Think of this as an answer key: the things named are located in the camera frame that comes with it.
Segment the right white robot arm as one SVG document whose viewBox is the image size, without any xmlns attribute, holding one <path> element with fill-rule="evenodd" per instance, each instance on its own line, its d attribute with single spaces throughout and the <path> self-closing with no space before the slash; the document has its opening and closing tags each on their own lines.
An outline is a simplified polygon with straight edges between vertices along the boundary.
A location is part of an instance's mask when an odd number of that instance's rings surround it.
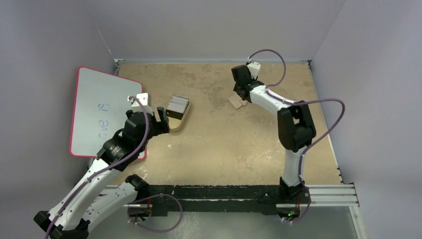
<svg viewBox="0 0 422 239">
<path fill-rule="evenodd" d="M 283 98 L 258 80 L 260 67 L 257 62 L 233 67 L 233 90 L 242 100 L 259 105 L 276 116 L 279 141 L 285 149 L 279 195 L 284 202 L 290 203 L 304 189 L 302 170 L 305 150 L 315 138 L 316 128 L 304 101 Z"/>
</svg>

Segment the beige leather card holder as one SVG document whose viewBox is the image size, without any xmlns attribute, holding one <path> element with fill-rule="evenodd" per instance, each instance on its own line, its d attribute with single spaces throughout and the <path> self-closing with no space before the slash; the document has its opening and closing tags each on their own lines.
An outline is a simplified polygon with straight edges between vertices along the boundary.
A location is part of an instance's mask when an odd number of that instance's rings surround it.
<svg viewBox="0 0 422 239">
<path fill-rule="evenodd" d="M 248 101 L 243 100 L 239 95 L 234 94 L 228 98 L 228 101 L 232 104 L 232 106 L 238 110 L 246 105 L 248 105 Z"/>
</svg>

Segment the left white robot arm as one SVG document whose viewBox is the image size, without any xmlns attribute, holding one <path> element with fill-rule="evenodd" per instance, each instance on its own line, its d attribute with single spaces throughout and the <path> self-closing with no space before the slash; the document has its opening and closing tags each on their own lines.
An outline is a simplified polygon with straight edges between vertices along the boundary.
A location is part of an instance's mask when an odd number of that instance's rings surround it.
<svg viewBox="0 0 422 239">
<path fill-rule="evenodd" d="M 151 200 L 149 184 L 136 174 L 128 176 L 112 193 L 105 196 L 100 193 L 139 158 L 152 137 L 170 132 L 164 108 L 158 107 L 157 111 L 159 120 L 147 107 L 128 110 L 124 127 L 103 144 L 69 194 L 49 211 L 34 216 L 46 239 L 86 239 L 101 221 L 123 205 Z"/>
</svg>

